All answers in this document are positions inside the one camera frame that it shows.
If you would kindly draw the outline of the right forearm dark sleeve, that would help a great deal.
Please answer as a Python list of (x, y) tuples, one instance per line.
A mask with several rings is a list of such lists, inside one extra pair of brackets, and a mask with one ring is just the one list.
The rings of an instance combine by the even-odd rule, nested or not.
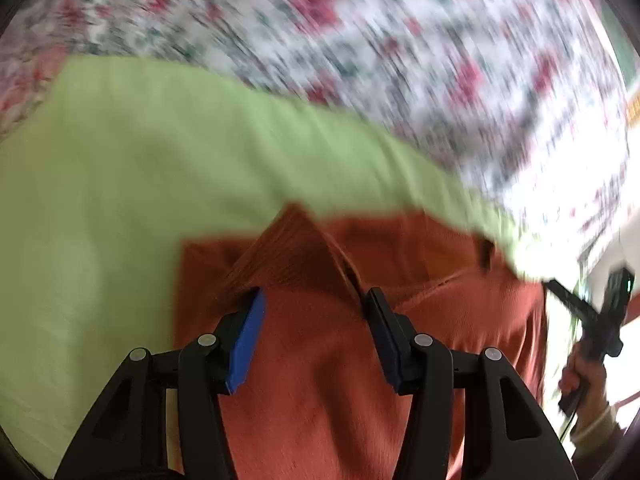
[(608, 461), (623, 439), (624, 432), (616, 420), (616, 409), (606, 404), (592, 422), (570, 433), (574, 445), (572, 464), (578, 479), (591, 479)]

